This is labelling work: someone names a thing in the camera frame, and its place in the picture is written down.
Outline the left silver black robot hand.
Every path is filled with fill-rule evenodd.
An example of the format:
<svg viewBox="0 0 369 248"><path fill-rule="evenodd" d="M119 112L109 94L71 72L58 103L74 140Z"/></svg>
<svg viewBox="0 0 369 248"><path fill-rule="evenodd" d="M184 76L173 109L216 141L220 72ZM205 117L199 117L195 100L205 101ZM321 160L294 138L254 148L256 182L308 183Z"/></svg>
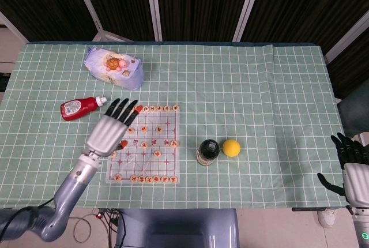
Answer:
<svg viewBox="0 0 369 248"><path fill-rule="evenodd" d="M86 142L86 153L108 157L115 151L129 126L139 115L141 109L134 109L138 100L130 104L128 98L115 99L99 119Z"/></svg>

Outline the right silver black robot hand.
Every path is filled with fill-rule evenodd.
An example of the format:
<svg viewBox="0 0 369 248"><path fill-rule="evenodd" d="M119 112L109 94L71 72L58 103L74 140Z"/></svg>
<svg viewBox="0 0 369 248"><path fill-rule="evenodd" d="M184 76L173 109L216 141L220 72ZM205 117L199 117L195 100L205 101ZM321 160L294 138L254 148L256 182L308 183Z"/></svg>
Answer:
<svg viewBox="0 0 369 248"><path fill-rule="evenodd" d="M368 150L358 141L338 133L331 136L337 150L343 184L333 185L318 173L320 183L328 190L344 196L350 206L368 208Z"/></svg>

